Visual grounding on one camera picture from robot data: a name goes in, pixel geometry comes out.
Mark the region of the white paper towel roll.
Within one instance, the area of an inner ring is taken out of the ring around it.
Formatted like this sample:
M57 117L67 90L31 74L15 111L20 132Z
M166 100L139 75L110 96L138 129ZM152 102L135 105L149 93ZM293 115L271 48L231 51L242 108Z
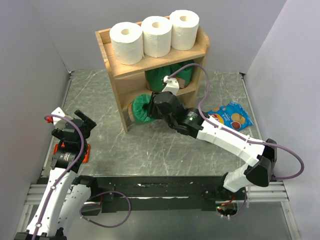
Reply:
M161 58L171 50L172 23L163 16L149 16L141 23L144 53Z

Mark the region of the green roll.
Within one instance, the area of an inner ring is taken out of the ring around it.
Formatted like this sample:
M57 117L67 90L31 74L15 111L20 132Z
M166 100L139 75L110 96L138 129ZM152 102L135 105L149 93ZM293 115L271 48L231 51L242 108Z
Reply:
M193 63L194 63L193 60L187 60L187 61L172 64L172 65L170 65L170 73L173 74L174 72L176 72L180 68L182 68L188 64L193 64ZM174 78L177 79L180 89L184 89L190 84L191 78L193 75L193 70L194 70L194 67L189 66L173 76Z
M146 87L152 92L161 92L165 87L163 79L170 74L171 68L168 65L145 71Z
M136 125L144 125L155 120L154 118L148 116L150 100L150 95L140 94L128 105L127 111L131 122Z

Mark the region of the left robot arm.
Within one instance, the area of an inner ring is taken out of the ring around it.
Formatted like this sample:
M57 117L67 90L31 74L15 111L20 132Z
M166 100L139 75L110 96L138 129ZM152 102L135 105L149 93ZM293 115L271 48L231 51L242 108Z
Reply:
M72 221L85 201L99 195L96 178L79 176L80 165L90 150L87 139L96 123L79 109L73 118L60 107L45 117L54 125L52 136L59 139L52 156L49 179L38 209L16 240L65 240Z

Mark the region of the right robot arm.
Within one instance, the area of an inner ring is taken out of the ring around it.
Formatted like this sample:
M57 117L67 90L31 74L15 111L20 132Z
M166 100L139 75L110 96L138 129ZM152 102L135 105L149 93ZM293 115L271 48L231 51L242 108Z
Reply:
M178 133L214 144L244 161L238 169L225 173L218 193L230 199L246 186L267 187L271 181L277 161L277 151L267 141L251 138L200 112L197 108L185 108L169 91L154 92L146 106L148 116L164 120Z

